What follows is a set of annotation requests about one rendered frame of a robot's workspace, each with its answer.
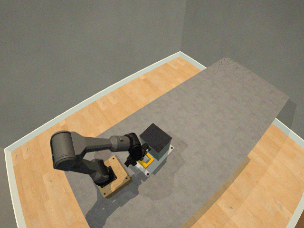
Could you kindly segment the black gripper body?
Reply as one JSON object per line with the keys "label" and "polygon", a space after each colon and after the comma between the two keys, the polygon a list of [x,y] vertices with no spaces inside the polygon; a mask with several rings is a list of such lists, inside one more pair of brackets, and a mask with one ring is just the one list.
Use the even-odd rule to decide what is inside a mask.
{"label": "black gripper body", "polygon": [[136,162],[136,161],[142,161],[144,158],[143,158],[143,155],[145,153],[145,150],[146,148],[148,148],[149,145],[147,143],[144,143],[142,145],[142,153],[138,156],[138,157],[132,157],[131,155],[128,156],[126,162],[124,163],[127,167],[129,167],[130,164]]}

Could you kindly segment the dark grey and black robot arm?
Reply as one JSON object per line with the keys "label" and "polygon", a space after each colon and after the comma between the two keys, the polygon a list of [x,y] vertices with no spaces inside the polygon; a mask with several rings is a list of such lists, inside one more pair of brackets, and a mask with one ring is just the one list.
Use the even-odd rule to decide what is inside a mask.
{"label": "dark grey and black robot arm", "polygon": [[104,139],[58,131],[51,136],[50,147],[54,169],[89,174],[94,183],[103,188],[117,179],[114,171],[111,166],[105,166],[103,159],[83,159],[85,154],[109,149],[111,152],[128,151],[132,157],[138,157],[143,146],[135,133]]}

